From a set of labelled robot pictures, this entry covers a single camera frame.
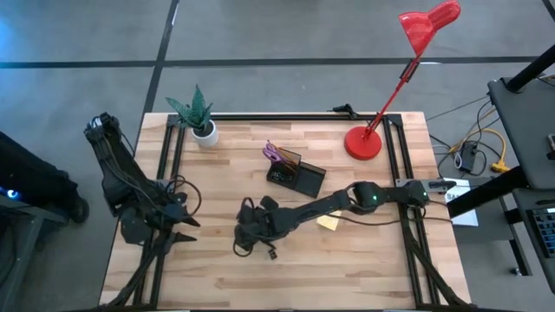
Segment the white paper sheet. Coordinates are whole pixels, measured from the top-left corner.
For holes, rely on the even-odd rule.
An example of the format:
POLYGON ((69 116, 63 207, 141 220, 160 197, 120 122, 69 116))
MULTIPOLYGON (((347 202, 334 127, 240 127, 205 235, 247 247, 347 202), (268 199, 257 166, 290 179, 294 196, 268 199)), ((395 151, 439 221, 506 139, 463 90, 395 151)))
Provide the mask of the white paper sheet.
MULTIPOLYGON (((447 182, 454 182, 454 186, 450 187, 444 195, 445 201, 449 203, 450 201, 457 199, 459 196, 469 192, 471 190, 468 180, 465 179, 451 179, 445 178, 447 182)), ((478 227, 479 221, 475 210, 471 210, 460 214, 457 217, 451 217, 451 221, 454 225, 462 226, 472 226, 478 227)))

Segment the white plant pot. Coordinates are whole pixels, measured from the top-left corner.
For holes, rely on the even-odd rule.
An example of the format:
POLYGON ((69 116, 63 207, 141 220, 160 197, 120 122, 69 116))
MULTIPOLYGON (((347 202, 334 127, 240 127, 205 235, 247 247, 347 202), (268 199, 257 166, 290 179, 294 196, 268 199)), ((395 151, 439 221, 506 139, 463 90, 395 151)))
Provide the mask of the white plant pot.
POLYGON ((218 128, 213 120, 209 121, 207 130, 203 135, 198 135, 193 129, 191 130, 191 133, 195 141, 202 147, 215 146, 219 140, 218 128))

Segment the black desk support beam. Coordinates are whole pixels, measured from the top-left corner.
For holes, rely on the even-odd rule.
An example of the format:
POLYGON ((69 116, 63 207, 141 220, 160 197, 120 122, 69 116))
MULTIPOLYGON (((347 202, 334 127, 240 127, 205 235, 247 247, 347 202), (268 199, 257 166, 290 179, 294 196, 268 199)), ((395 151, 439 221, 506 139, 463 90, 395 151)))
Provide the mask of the black desk support beam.
POLYGON ((482 204, 507 195, 514 189, 528 186, 529 183, 524 170, 517 166, 449 201, 447 203, 449 216, 451 218, 458 217, 482 204))

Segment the black aluminium table frame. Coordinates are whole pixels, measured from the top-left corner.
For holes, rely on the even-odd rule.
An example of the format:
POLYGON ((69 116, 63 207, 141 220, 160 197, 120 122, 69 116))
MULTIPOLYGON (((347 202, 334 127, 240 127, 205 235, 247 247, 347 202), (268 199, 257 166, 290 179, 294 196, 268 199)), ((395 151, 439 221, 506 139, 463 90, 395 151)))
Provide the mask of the black aluminium table frame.
POLYGON ((420 113, 383 117, 382 150, 370 162, 352 159, 343 137, 364 125, 368 114, 215 114, 218 145, 201 150, 180 128, 176 114, 152 113, 141 125, 137 162, 148 175, 182 174, 191 178, 203 199, 193 230, 196 240, 174 246, 161 264, 151 266, 140 283, 140 295, 113 304, 115 291, 138 262, 140 248, 116 235, 105 278, 100 312, 169 312, 171 310, 426 310, 469 312, 472 305, 461 268, 451 276, 432 257, 455 248, 446 210, 432 205, 419 220, 403 205, 387 204, 383 217, 392 225, 347 224, 325 231, 314 223, 277 243, 279 257, 270 259, 263 246, 249 257, 232 253, 232 230, 240 200, 272 196, 300 205, 306 197, 265 178, 266 142, 300 153, 327 171, 325 196, 355 178, 392 184, 414 171, 406 127, 421 137, 426 126, 420 113))

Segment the black power strip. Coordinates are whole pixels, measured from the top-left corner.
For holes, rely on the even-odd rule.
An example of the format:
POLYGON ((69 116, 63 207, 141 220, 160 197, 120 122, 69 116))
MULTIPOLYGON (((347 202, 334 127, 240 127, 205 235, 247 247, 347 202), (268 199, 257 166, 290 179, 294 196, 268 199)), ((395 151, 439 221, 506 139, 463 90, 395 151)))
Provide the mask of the black power strip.
POLYGON ((465 142, 460 148, 460 167, 463 172, 470 173, 473 170, 474 161, 477 153, 477 145, 465 142))

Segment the black keyboard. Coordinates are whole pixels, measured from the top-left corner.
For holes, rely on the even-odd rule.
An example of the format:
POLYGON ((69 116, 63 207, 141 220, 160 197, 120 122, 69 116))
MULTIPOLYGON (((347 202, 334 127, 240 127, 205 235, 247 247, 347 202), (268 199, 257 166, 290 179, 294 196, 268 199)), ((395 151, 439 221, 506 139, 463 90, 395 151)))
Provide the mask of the black keyboard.
POLYGON ((532 209, 527 215, 544 256, 555 257, 555 208, 532 209))

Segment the black plug adapter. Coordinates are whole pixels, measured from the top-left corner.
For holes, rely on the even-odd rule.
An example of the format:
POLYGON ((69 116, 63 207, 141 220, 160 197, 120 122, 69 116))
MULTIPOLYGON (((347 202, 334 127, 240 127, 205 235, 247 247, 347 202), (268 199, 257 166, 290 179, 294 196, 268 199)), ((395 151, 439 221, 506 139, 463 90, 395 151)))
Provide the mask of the black plug adapter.
POLYGON ((358 117, 358 113, 356 113, 354 111, 354 109, 352 108, 352 106, 349 103, 341 105, 341 106, 333 107, 330 110, 330 112, 331 113, 336 113, 336 114, 346 114, 352 120, 354 120, 355 118, 358 117))

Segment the black box with blue light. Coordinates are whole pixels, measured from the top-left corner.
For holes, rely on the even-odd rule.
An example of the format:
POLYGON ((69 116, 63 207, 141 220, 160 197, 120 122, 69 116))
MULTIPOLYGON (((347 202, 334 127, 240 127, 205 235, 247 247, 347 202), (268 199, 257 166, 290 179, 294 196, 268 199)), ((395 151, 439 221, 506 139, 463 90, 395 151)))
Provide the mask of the black box with blue light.
POLYGON ((63 210, 77 223, 89 215, 88 202, 69 174, 39 158, 0 131, 0 186, 19 192, 29 205, 63 210))

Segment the yellow sticky note pad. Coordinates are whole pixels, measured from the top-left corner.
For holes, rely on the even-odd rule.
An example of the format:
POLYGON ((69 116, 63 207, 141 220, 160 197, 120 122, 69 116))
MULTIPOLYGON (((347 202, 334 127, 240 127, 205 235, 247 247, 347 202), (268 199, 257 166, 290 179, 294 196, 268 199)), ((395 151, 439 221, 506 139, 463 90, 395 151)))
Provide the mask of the yellow sticky note pad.
POLYGON ((335 231, 341 219, 341 211, 333 211, 317 218, 317 224, 325 229, 335 231))

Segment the black mesh desk organizer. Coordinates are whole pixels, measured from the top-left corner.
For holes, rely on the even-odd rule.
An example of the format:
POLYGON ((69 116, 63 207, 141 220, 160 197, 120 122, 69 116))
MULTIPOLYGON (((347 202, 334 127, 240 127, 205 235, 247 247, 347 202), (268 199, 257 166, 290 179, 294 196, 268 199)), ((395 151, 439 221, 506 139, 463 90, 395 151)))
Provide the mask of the black mesh desk organizer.
POLYGON ((285 151, 298 158, 297 170, 292 171, 277 162, 271 163, 270 169, 266 173, 266 180, 311 198, 316 198, 323 184, 326 170, 302 161, 301 154, 286 149, 285 151))

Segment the red desk lamp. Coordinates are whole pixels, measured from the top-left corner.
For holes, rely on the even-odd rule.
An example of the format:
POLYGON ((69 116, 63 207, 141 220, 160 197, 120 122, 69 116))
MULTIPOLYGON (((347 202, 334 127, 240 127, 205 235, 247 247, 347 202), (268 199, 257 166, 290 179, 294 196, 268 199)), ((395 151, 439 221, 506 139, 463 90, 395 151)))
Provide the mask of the red desk lamp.
POLYGON ((343 145, 349 156, 359 160, 370 160, 381 151, 382 139, 377 132, 378 125, 402 87, 413 77, 420 65, 422 55, 436 33, 454 22, 459 17, 460 12, 461 6, 458 0, 444 0, 431 10, 408 11, 398 16, 408 42, 415 52, 415 57, 408 62, 402 71, 394 92, 375 118, 367 126, 353 127, 346 133, 343 145))

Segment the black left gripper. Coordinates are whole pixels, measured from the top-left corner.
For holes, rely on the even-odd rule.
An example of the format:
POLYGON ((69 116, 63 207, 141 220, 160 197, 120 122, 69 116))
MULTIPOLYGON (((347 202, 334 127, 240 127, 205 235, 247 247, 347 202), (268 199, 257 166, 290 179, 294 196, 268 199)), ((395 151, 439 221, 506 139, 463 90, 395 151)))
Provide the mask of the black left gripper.
POLYGON ((150 215, 149 226, 160 232, 170 232, 167 236, 170 243, 196 241, 195 237, 190 237, 180 232, 171 232, 176 224, 181 223, 200 227, 200 223, 187 212, 187 195, 184 192, 178 192, 171 195, 168 199, 169 201, 166 204, 156 208, 150 215))

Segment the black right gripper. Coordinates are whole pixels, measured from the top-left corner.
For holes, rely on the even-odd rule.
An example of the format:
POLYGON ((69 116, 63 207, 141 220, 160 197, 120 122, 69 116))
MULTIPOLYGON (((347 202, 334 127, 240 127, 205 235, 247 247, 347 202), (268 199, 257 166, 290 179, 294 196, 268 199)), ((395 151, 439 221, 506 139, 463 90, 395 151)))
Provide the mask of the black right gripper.
POLYGON ((269 256, 277 255, 277 248, 271 242, 278 236, 271 233, 266 213, 265 209, 255 206, 250 197, 243 198, 234 228, 233 253, 236 256, 250 256, 256 243, 268 246, 269 256))

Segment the orange wooden pencil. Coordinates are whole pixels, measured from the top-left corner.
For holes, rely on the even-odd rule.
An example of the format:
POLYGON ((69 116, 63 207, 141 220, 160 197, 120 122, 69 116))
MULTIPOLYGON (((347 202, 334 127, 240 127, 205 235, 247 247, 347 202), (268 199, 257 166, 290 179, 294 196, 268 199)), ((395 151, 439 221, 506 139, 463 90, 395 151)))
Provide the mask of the orange wooden pencil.
POLYGON ((285 151, 280 147, 273 147, 271 150, 274 153, 276 162, 284 165, 286 168, 296 171, 298 167, 298 158, 291 153, 285 151))

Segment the green spiky plant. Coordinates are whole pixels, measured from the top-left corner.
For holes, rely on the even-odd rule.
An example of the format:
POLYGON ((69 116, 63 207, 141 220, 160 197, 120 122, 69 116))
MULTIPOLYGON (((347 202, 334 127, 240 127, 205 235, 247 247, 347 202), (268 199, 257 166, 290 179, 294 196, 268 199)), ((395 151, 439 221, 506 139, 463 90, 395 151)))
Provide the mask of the green spiky plant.
POLYGON ((195 86, 190 104, 182 104, 171 97, 166 97, 166 102, 175 110, 180 118, 194 130, 204 131, 211 120, 212 103, 206 104, 205 97, 199 85, 195 86))

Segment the purple pen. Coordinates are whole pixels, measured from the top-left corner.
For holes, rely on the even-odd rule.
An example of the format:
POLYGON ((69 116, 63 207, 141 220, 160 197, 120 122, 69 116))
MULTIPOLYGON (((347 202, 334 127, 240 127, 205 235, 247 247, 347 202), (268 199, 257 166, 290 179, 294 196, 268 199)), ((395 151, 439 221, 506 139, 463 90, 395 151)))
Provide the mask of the purple pen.
POLYGON ((281 152, 270 142, 267 142, 262 150, 263 155, 271 162, 282 162, 284 157, 281 152))

